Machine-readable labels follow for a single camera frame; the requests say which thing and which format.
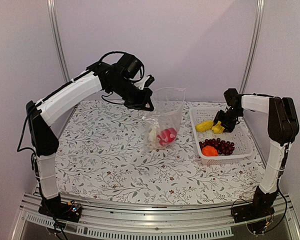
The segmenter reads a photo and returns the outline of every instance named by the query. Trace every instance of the bunch of grapes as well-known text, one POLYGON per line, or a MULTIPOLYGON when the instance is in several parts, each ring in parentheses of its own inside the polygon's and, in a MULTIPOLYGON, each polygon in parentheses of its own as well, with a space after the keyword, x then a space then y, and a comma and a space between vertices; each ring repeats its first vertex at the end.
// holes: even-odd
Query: bunch of grapes
POLYGON ((200 149, 202 150, 206 146, 214 147, 219 155, 231 155, 235 150, 235 144, 233 142, 224 141, 220 138, 213 138, 213 139, 205 139, 204 142, 199 142, 200 149))

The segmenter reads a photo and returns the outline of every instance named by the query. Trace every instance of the table surface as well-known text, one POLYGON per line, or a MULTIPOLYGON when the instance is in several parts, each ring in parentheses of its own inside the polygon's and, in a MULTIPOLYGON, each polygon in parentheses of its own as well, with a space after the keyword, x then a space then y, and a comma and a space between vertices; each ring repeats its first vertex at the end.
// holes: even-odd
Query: table surface
POLYGON ((176 142, 144 150, 144 111, 100 100, 82 101, 68 122, 56 153, 62 193, 102 200, 198 205, 250 200, 265 172, 245 122, 253 154, 232 164, 202 165, 190 122, 191 107, 224 103, 185 102, 176 142))

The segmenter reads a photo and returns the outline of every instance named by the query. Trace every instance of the yellow fruit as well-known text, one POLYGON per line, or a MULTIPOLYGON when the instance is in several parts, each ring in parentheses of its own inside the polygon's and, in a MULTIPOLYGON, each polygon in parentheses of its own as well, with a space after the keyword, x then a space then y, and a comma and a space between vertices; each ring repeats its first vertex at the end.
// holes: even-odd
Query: yellow fruit
POLYGON ((218 123, 212 127, 213 133, 222 134, 224 132, 225 128, 223 126, 221 126, 220 124, 221 124, 221 122, 218 121, 218 123))
POLYGON ((197 132, 204 132, 212 128, 214 121, 204 121, 200 124, 195 125, 195 130, 197 132))

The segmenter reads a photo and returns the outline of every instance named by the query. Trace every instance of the table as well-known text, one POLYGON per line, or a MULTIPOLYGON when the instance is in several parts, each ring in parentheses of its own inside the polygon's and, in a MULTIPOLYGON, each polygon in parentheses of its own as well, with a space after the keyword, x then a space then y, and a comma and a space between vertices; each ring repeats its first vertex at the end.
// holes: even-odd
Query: table
POLYGON ((190 123, 191 107, 224 103, 185 102, 176 142, 144 150, 143 111, 100 100, 82 101, 63 131, 56 153, 61 193, 125 203, 202 205, 250 200, 265 168, 243 119, 253 154, 238 163, 202 165, 190 123))

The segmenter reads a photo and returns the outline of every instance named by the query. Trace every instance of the clear plastic bag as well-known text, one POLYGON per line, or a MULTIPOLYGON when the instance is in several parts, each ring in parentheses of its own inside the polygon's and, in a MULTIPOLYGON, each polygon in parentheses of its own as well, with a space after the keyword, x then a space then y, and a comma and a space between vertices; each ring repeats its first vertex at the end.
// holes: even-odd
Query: clear plastic bag
POLYGON ((144 146, 151 151, 172 144, 180 130, 186 90, 164 87, 153 92, 154 111, 143 116, 146 121, 144 146))

